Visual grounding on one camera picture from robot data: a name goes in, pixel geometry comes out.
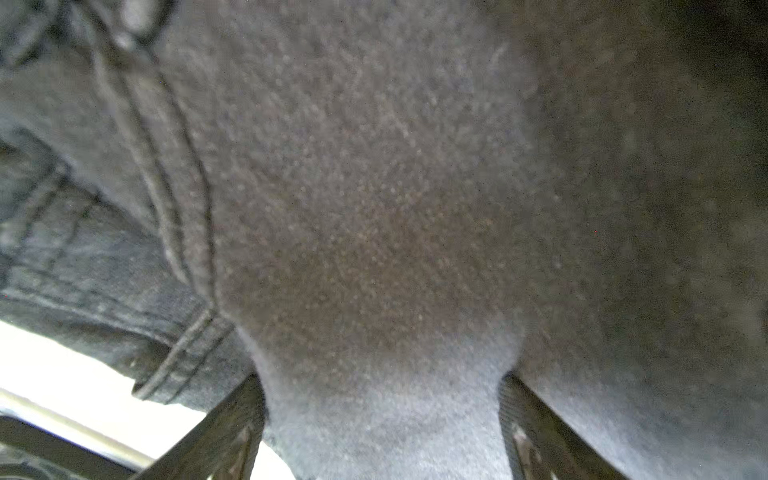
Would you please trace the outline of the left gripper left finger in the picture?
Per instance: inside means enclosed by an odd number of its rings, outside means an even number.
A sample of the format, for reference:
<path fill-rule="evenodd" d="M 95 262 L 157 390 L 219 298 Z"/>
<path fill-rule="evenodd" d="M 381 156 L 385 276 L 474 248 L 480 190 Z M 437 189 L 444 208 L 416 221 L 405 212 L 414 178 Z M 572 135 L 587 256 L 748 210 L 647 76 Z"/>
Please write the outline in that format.
<path fill-rule="evenodd" d="M 243 380 L 186 436 L 136 480 L 249 479 L 266 420 L 257 375 Z"/>

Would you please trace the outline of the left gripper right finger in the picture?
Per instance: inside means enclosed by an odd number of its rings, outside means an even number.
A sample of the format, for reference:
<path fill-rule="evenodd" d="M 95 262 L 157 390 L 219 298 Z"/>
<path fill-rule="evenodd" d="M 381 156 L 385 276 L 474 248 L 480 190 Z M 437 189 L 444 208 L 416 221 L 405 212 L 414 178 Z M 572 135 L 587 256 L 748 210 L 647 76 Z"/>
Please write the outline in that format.
<path fill-rule="evenodd" d="M 623 479 L 513 373 L 500 383 L 499 422 L 515 479 Z"/>

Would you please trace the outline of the aluminium frame rail front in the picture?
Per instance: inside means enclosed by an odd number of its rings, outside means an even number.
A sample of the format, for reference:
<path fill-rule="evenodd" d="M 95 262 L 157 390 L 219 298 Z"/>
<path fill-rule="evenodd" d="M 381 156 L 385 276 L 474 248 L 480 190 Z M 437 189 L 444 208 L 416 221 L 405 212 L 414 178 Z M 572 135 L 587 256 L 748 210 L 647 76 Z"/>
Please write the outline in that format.
<path fill-rule="evenodd" d="M 1 439 L 88 479 L 128 479 L 154 463 L 127 445 L 5 389 Z"/>

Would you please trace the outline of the black trousers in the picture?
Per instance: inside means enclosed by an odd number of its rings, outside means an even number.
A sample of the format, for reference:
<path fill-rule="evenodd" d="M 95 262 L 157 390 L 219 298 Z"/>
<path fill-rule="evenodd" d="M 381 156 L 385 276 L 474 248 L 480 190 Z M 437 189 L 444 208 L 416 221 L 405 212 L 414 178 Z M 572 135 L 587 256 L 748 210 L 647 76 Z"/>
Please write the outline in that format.
<path fill-rule="evenodd" d="M 767 475 L 763 1 L 5 1 L 1 316 L 299 479 Z"/>

